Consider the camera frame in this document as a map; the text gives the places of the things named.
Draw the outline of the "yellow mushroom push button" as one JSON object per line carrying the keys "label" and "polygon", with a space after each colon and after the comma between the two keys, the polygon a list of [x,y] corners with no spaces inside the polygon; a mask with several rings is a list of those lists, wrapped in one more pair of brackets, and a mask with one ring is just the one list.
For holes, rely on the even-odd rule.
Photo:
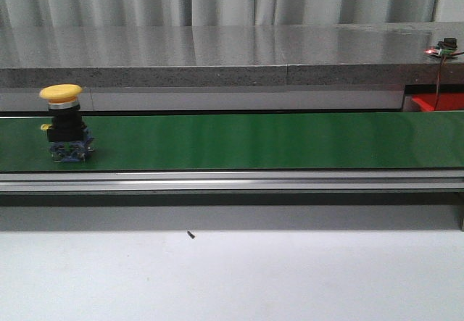
{"label": "yellow mushroom push button", "polygon": [[51,157],[56,162],[82,162],[94,151],[91,131],[80,113],[76,84],[58,84],[41,89],[39,96],[47,100],[51,123],[42,125],[46,132]]}

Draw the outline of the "green conveyor belt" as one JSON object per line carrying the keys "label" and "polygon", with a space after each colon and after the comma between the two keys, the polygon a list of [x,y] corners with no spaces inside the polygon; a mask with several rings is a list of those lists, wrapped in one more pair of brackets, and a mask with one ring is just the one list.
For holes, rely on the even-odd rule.
{"label": "green conveyor belt", "polygon": [[55,162],[42,117],[1,120],[1,170],[419,169],[463,166],[462,112],[90,116],[94,153]]}

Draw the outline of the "red plastic bin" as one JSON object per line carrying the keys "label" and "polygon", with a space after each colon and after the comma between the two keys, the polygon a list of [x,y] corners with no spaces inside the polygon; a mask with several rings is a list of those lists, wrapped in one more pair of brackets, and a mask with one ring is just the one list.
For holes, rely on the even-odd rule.
{"label": "red plastic bin", "polygon": [[439,98],[433,93],[412,96],[422,112],[463,110],[463,93],[442,93]]}

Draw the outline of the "small green circuit board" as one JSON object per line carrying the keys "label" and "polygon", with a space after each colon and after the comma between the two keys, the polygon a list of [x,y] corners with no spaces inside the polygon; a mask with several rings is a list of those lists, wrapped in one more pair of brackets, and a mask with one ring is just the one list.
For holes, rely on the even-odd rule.
{"label": "small green circuit board", "polygon": [[454,37],[449,37],[439,41],[435,46],[431,46],[426,49],[424,54],[438,58],[454,58],[463,55],[463,52],[458,50],[457,39]]}

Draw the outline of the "aluminium conveyor frame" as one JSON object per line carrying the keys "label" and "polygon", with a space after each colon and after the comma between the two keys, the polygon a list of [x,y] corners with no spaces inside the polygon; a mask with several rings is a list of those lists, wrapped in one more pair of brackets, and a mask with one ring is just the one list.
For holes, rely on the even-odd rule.
{"label": "aluminium conveyor frame", "polygon": [[462,228],[462,170],[1,176],[3,231]]}

